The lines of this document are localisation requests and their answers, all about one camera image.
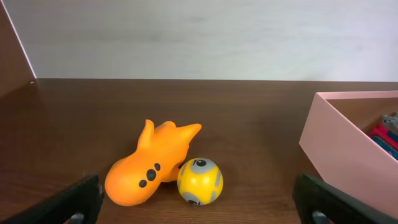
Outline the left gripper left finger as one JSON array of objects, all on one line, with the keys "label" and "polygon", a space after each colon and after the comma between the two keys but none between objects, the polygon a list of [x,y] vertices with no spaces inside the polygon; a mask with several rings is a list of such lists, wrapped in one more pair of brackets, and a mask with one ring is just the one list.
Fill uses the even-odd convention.
[{"label": "left gripper left finger", "polygon": [[104,190],[99,177],[88,175],[2,223],[96,223],[103,200]]}]

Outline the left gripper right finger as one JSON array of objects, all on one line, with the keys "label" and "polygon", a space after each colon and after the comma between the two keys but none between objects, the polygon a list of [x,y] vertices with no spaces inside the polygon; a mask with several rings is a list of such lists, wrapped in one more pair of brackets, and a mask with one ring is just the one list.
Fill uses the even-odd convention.
[{"label": "left gripper right finger", "polygon": [[292,197],[301,223],[397,224],[397,219],[311,175],[301,174]]}]

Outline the red fire truck with ladder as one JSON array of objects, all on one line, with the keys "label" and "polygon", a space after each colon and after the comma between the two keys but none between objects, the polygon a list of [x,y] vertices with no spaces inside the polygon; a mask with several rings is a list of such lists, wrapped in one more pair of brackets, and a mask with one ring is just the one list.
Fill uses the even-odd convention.
[{"label": "red fire truck with ladder", "polygon": [[397,113],[382,116],[369,137],[397,160]]}]

